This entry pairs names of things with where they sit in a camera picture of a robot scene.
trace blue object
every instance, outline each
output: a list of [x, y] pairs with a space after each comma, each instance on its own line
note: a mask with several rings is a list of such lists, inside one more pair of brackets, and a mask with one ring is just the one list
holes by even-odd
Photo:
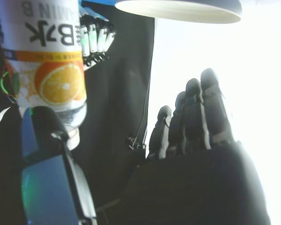
[[110, 6], [114, 6], [116, 4], [115, 0], [86, 0], [86, 1], [104, 4], [104, 5], [110, 5]]

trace bottle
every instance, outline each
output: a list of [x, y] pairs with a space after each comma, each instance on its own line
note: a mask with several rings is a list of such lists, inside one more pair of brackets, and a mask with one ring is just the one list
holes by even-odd
[[87, 111], [78, 1], [0, 0], [0, 43], [21, 116], [52, 108], [76, 147]]

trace black curtain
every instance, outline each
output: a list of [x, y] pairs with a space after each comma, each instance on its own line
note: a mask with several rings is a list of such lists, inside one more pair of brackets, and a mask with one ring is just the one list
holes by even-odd
[[[119, 198], [126, 179], [115, 179], [114, 174], [132, 152], [126, 137], [136, 134], [140, 126], [141, 141], [147, 127], [155, 23], [153, 18], [115, 7], [84, 4], [107, 17], [117, 31], [108, 51], [110, 60], [85, 74], [88, 113], [80, 127], [81, 142], [72, 152], [86, 175], [97, 208]], [[0, 51], [0, 75], [3, 66]], [[8, 102], [0, 89], [1, 105], [11, 109], [0, 123], [0, 224], [23, 225], [21, 117], [17, 105]]]

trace beverage bottle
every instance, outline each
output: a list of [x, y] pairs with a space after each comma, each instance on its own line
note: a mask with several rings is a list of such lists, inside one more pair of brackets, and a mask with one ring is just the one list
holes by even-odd
[[0, 44], [20, 114], [52, 108], [76, 147], [87, 111], [78, 0], [0, 0]]

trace white background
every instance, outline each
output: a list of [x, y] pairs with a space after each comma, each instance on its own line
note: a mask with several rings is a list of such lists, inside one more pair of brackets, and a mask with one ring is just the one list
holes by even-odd
[[155, 21], [148, 145], [159, 109], [213, 68], [254, 160], [273, 225], [281, 225], [281, 3], [243, 6], [236, 24]]

